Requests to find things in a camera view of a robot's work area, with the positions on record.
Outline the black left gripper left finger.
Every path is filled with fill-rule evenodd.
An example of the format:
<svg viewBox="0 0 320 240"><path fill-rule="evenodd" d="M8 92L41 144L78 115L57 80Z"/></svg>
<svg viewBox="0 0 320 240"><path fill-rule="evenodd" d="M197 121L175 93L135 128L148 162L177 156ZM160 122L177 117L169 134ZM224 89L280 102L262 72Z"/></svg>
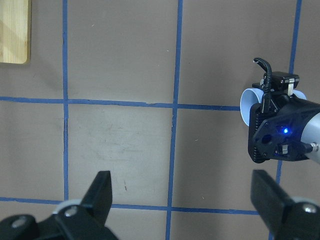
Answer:
<svg viewBox="0 0 320 240"><path fill-rule="evenodd" d="M109 170L99 171L82 199L72 199L60 203L54 210L58 214L62 209L71 206L85 208L88 213L104 225L112 205L112 180Z"/></svg>

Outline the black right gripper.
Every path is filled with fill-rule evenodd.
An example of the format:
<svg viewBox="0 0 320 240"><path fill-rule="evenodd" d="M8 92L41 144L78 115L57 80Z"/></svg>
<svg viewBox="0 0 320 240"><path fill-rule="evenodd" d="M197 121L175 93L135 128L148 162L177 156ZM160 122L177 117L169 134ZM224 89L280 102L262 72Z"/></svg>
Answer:
<svg viewBox="0 0 320 240"><path fill-rule="evenodd" d="M269 86L270 97L279 95L275 98L279 110L271 118L276 131L290 140L319 140L320 105L294 94L300 81L299 75L273 71L269 85L267 77L268 74L264 73L260 82L253 83L252 87L265 92Z"/></svg>

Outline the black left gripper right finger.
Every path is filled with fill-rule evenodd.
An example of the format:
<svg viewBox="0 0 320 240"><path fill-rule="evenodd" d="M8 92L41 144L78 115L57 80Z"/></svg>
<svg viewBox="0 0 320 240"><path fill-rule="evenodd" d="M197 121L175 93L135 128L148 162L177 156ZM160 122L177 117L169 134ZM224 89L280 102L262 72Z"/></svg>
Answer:
<svg viewBox="0 0 320 240"><path fill-rule="evenodd" d="M252 171L250 200L274 237L320 235L320 206L308 198L289 196L265 170Z"/></svg>

